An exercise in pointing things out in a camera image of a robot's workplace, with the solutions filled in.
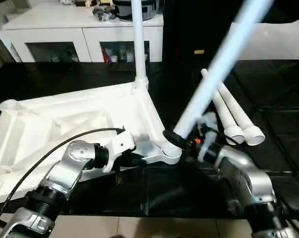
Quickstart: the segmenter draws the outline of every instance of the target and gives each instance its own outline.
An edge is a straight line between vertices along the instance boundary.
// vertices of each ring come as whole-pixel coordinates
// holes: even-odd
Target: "rice cooker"
[[[119,19],[132,21],[131,14],[131,0],[113,0],[113,4],[116,8],[116,16]],[[142,0],[142,13],[143,20],[152,18],[159,9],[158,0]]]

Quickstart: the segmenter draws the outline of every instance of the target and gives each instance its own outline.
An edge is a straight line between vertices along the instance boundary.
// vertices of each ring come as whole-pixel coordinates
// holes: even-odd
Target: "orange light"
[[[195,138],[194,141],[198,144],[201,143],[201,140],[199,138]]]

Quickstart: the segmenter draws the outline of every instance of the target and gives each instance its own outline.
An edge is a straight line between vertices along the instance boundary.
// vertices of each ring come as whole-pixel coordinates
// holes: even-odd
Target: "white pole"
[[[201,73],[204,79],[208,75],[208,71],[205,68],[202,69]],[[216,91],[213,95],[212,101],[222,122],[224,134],[229,138],[234,139],[239,144],[242,144],[245,141],[244,132],[235,122],[232,114],[230,113],[227,105],[218,91]],[[235,143],[229,139],[227,139],[227,142],[230,145],[235,145]]]
[[[244,112],[242,107],[226,88],[224,83],[219,87],[220,95],[222,96],[224,102],[230,109],[234,119],[237,121],[238,125],[243,129],[245,133],[245,141],[248,145],[258,145],[265,140],[264,133],[253,124],[249,119],[247,114]]]
[[[251,37],[255,23],[264,17],[272,2],[273,0],[247,0],[244,2],[235,20],[238,23],[235,31],[226,36],[210,64],[208,77],[199,84],[174,128],[174,132],[182,138],[187,138],[197,119],[208,107],[214,92],[228,76]],[[172,150],[168,144],[163,145],[163,151],[167,155],[179,153],[179,150]]]
[[[136,64],[136,86],[146,86],[148,88],[148,78],[146,76],[145,49],[143,39],[143,14],[141,0],[131,0],[134,47]]]

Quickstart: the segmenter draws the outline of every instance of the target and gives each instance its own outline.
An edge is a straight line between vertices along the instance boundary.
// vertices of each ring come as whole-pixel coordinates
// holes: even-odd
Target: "white cabinet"
[[[147,61],[162,60],[163,25],[159,14],[143,21]],[[40,4],[3,29],[23,62],[104,62],[105,49],[120,62],[134,50],[132,22],[101,22],[91,9],[58,2]]]
[[[80,28],[7,30],[23,62],[91,62]]]
[[[92,62],[104,62],[104,53],[111,50],[120,60],[120,51],[133,53],[132,27],[84,28],[83,33]],[[150,62],[162,61],[163,27],[148,26],[143,28],[145,53]]]

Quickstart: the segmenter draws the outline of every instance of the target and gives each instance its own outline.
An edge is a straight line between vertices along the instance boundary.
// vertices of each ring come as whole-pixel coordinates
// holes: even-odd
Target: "black tabletop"
[[[149,94],[165,128],[173,128],[196,89],[202,66],[147,67]],[[0,70],[0,102],[133,81],[133,64],[9,63]],[[281,200],[299,218],[299,61],[240,61],[226,80],[237,101],[266,140],[244,146],[265,170]],[[12,201],[7,212],[24,202]],[[184,162],[135,168],[81,182],[64,214],[229,218],[243,217],[228,182],[208,166]]]

